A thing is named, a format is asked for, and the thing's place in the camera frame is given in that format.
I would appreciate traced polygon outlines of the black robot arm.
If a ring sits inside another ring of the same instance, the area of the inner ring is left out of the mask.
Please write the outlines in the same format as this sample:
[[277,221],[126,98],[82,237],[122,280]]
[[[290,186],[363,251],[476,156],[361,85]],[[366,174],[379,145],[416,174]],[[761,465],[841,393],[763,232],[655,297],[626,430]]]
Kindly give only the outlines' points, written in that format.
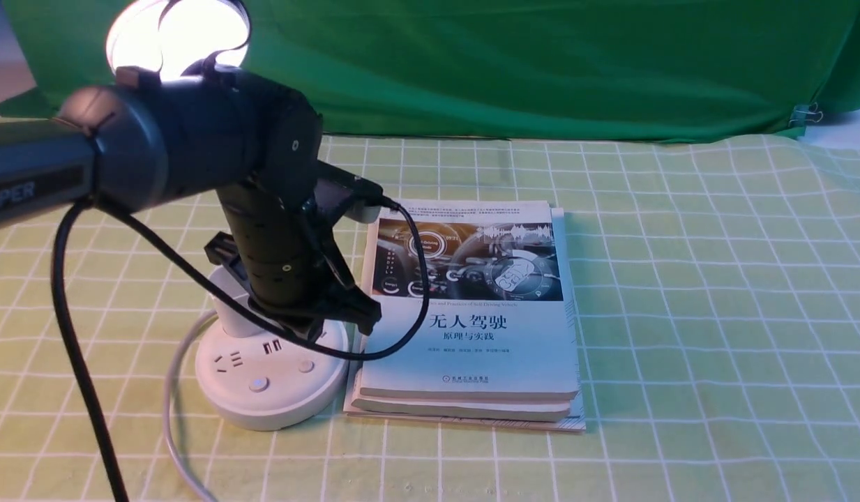
[[229,234],[206,247],[262,317],[313,341],[327,320],[371,331],[332,229],[371,222],[382,188],[319,158],[322,117],[298,90],[216,66],[161,82],[121,68],[50,120],[0,123],[0,229],[77,201],[130,214],[214,191]]

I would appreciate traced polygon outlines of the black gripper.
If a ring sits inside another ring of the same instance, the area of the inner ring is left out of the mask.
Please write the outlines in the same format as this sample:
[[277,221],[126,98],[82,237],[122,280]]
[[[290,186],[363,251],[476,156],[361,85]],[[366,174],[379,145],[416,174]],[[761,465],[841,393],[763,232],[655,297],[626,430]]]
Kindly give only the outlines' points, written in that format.
[[381,321],[381,305],[356,285],[314,194],[293,209],[249,182],[217,196],[236,247],[237,280],[261,317],[305,341],[317,340],[327,320],[369,333]]

